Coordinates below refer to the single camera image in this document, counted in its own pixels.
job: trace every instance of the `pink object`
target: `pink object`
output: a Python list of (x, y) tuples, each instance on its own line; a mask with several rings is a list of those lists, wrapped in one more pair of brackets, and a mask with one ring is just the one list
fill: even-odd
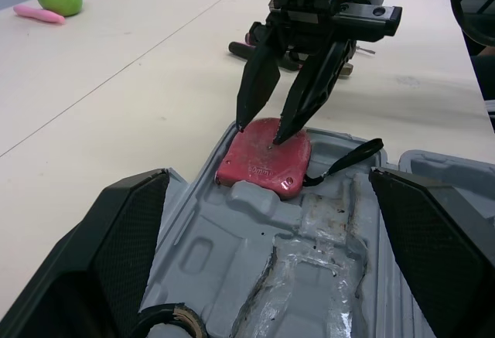
[(300, 131), (279, 146), (271, 142), (279, 119), (252, 121), (243, 133), (237, 133), (217, 170), (224, 186), (248, 181), (275, 191), (282, 199), (297, 196), (311, 156), (311, 141)]
[(14, 12), (21, 17), (29, 17), (31, 19), (38, 19), (39, 21), (48, 23), (65, 23), (65, 18), (61, 15), (57, 15), (55, 12), (47, 11), (46, 9), (36, 9), (28, 7), (27, 5), (15, 5)]

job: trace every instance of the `tool handle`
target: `tool handle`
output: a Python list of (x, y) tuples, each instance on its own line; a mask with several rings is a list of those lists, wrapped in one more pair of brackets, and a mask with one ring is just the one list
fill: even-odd
[[(249, 57), (253, 54), (255, 49), (255, 46), (250, 46), (239, 42), (230, 42), (229, 44), (229, 52), (235, 56), (244, 58), (245, 60), (249, 60)], [(287, 53), (281, 60), (278, 61), (278, 66), (289, 71), (297, 71), (300, 68), (298, 63), (291, 61), (288, 58)]]

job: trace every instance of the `pink eraser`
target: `pink eraser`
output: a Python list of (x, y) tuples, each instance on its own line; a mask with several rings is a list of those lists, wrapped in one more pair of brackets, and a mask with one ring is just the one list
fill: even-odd
[(57, 15), (55, 12), (47, 11), (46, 9), (36, 9), (27, 5), (15, 5), (14, 12), (21, 17), (29, 17), (38, 19), (39, 21), (48, 23), (65, 23), (65, 18), (62, 15)]

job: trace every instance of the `gray tool case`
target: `gray tool case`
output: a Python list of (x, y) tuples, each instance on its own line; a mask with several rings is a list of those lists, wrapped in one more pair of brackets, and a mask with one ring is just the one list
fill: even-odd
[[(363, 141), (307, 132), (309, 176)], [(281, 201), (251, 183), (215, 183), (235, 133), (227, 130), (194, 183), (173, 175), (142, 308), (184, 302), (213, 338), (434, 336), (394, 261), (368, 181), (371, 167), (392, 167), (385, 151)], [(493, 225), (495, 166), (410, 151), (398, 168), (457, 186)], [(187, 334), (157, 326), (149, 336)]]
[[(307, 133), (309, 176), (363, 142)], [(281, 201), (251, 183), (216, 183), (235, 134), (231, 125), (191, 184), (170, 169), (107, 188), (29, 282), (0, 337), (127, 337), (138, 310), (163, 303), (185, 303), (212, 338), (434, 337), (395, 262), (368, 173), (398, 168), (453, 185), (494, 227), (495, 166), (410, 151), (396, 167), (381, 150)], [(53, 332), (40, 335), (40, 324)], [(148, 336), (189, 335), (157, 325)]]

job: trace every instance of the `tabletop seam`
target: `tabletop seam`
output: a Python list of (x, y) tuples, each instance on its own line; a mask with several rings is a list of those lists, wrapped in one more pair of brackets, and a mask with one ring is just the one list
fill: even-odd
[(130, 63), (128, 63), (127, 65), (125, 65), (124, 67), (122, 67), (119, 71), (117, 71), (116, 73), (114, 73), (112, 76), (110, 76), (108, 79), (106, 79), (105, 81), (103, 81), (101, 84), (98, 84), (93, 90), (91, 90), (89, 93), (85, 94), (83, 97), (81, 97), (80, 99), (78, 99), (77, 101), (75, 101), (74, 103), (72, 103), (70, 106), (68, 106), (67, 108), (63, 109), (60, 113), (58, 113), (57, 115), (55, 115), (53, 118), (49, 119), (45, 124), (43, 124), (42, 126), (40, 126), (39, 128), (37, 128), (35, 131), (33, 131), (32, 133), (30, 133), (29, 135), (27, 135), (25, 138), (23, 138), (21, 141), (17, 142), (15, 145), (13, 145), (10, 149), (7, 149), (5, 152), (3, 152), (1, 155), (0, 155), (0, 158), (2, 158), (4, 155), (7, 155), (9, 152), (11, 152), (13, 149), (15, 149), (17, 146), (21, 145), (23, 142), (27, 141), (29, 138), (33, 137), (36, 133), (38, 133), (39, 131), (41, 131), (43, 128), (45, 128), (48, 124), (50, 124), (52, 121), (54, 121), (55, 119), (57, 119), (60, 115), (62, 114), (65, 114), (67, 111), (69, 111), (72, 107), (74, 107), (76, 104), (78, 104), (79, 102), (81, 102), (84, 98), (88, 97), (89, 95), (91, 95), (93, 92), (95, 92), (96, 90), (98, 90), (99, 88), (101, 88), (103, 85), (105, 85), (108, 81), (112, 80), (114, 77), (116, 77), (117, 75), (119, 75), (122, 71), (124, 71), (125, 69), (127, 69), (128, 67), (130, 67), (133, 63), (135, 63), (136, 61), (140, 60), (142, 57), (146, 56), (148, 53), (150, 53), (152, 50), (154, 50), (156, 47), (160, 46), (161, 44), (163, 44), (167, 39), (170, 39), (172, 36), (174, 36), (175, 34), (177, 34), (180, 30), (184, 29), (186, 26), (188, 26), (191, 22), (194, 22), (196, 19), (198, 19), (200, 16), (202, 16), (204, 13), (208, 12), (210, 9), (212, 9), (215, 5), (217, 5), (218, 3), (222, 2), (223, 0), (217, 0), (216, 2), (214, 2), (212, 5), (210, 5), (208, 8), (206, 8), (204, 11), (202, 11), (201, 13), (199, 13), (198, 15), (196, 15), (195, 17), (193, 17), (192, 19), (190, 19), (188, 22), (186, 22), (185, 24), (183, 24), (182, 26), (180, 26), (177, 30), (175, 30), (174, 32), (172, 32), (171, 34), (169, 34), (167, 37), (165, 37), (164, 39), (160, 40), (158, 43), (156, 43), (154, 46), (152, 46), (149, 50), (146, 50), (142, 55), (136, 57), (133, 61), (131, 61)]

